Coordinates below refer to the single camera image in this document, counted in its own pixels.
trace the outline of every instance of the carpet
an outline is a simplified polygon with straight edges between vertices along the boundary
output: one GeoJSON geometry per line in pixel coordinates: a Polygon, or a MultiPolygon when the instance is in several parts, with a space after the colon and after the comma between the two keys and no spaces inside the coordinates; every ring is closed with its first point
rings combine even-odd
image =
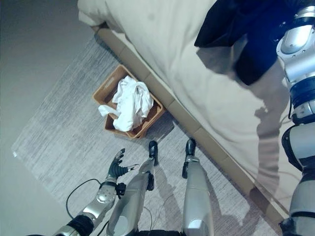
{"type": "MultiPolygon", "coordinates": [[[[130,140],[104,131],[104,119],[92,94],[119,63],[101,39],[92,38],[47,94],[12,151],[64,205],[80,183],[89,178],[103,181],[120,149],[126,148],[123,165],[141,164],[148,157],[149,141],[156,140],[159,165],[155,167],[155,189],[147,192],[144,206],[152,213],[153,229],[180,231],[186,187],[181,171],[189,133],[168,112],[143,139],[130,140]]],[[[238,191],[201,147],[197,147],[196,156],[208,174],[216,236],[278,235],[259,208],[238,191]]],[[[135,174],[130,172],[119,182],[128,183],[135,174]]],[[[93,182],[79,188],[69,201],[70,212],[77,214],[97,189],[93,182]]],[[[150,223],[150,214],[144,209],[139,229],[148,230],[150,223]]]]}

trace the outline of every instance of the white laundry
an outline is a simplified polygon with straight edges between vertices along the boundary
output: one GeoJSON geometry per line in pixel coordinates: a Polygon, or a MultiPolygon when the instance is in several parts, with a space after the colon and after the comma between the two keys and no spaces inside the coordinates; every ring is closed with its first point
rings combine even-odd
{"type": "Polygon", "coordinates": [[[141,125],[153,107],[153,99],[147,86],[143,82],[135,81],[130,76],[119,81],[113,102],[117,103],[116,110],[107,105],[99,106],[98,110],[103,117],[108,113],[118,116],[113,125],[115,129],[123,132],[141,125]]]}

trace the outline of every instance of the white bedsheet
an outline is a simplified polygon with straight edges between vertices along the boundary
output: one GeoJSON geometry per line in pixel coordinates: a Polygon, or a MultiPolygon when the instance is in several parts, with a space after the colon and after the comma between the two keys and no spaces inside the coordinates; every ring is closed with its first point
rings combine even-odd
{"type": "Polygon", "coordinates": [[[301,173],[287,161],[282,134],[289,96],[275,63],[257,83],[238,81],[232,48],[194,41],[213,0],[79,0],[79,19],[124,32],[142,58],[222,147],[286,209],[301,173]]]}

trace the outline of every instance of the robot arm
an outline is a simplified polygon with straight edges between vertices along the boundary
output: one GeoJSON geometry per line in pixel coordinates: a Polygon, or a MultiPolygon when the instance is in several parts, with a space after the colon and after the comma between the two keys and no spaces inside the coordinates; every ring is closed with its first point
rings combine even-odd
{"type": "Polygon", "coordinates": [[[315,233],[314,24],[315,6],[302,8],[277,46],[294,107],[292,120],[295,123],[284,133],[282,145],[289,162],[303,175],[292,196],[289,218],[281,223],[283,236],[315,233]]]}
{"type": "Polygon", "coordinates": [[[126,185],[116,184],[118,177],[134,170],[138,165],[120,167],[125,149],[120,150],[112,161],[107,177],[101,184],[95,198],[67,225],[61,227],[54,236],[88,236],[102,222],[106,213],[113,207],[116,195],[125,192],[126,185]]]}

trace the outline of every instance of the floor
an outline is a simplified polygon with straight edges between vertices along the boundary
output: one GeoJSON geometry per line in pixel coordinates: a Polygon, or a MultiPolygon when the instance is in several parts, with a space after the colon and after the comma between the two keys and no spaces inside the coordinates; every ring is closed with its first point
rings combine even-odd
{"type": "Polygon", "coordinates": [[[51,235],[69,219],[11,146],[92,37],[77,14],[75,0],[1,3],[0,235],[51,235]]]}

